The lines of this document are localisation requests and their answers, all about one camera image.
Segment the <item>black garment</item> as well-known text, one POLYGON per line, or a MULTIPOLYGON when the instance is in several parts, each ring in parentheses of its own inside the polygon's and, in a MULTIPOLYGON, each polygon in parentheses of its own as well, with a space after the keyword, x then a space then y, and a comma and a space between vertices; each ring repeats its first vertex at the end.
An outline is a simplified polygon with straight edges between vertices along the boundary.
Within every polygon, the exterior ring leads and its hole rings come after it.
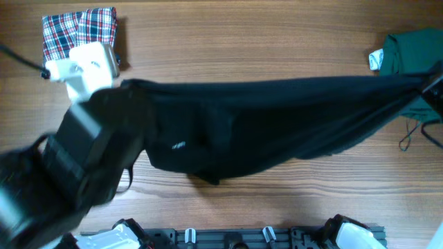
POLYGON ((151 164, 218 184, 289 159, 339 154, 390 122, 421 75, 313 77, 242 83, 124 80, 143 95, 151 164))

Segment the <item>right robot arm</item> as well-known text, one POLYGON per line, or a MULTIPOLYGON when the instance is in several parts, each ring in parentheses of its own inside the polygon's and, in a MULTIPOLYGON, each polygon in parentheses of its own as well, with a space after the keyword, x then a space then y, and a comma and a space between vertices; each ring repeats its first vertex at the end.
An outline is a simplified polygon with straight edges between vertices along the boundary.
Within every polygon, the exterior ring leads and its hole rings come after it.
MULTIPOLYGON (((422 89, 422 98, 442 118, 442 63, 438 63, 436 69, 422 89)), ((316 235, 321 248, 330 242, 340 249, 386 249, 367 225, 340 214, 328 219, 316 235)))

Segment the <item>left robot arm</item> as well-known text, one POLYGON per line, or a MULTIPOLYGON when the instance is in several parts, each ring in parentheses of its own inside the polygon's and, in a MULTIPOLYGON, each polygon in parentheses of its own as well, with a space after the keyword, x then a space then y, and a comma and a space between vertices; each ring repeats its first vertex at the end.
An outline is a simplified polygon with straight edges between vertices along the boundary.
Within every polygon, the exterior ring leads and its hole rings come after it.
POLYGON ((55 133, 1 155, 1 247, 38 248, 115 196, 143 148, 150 108, 134 88, 70 106, 55 133))

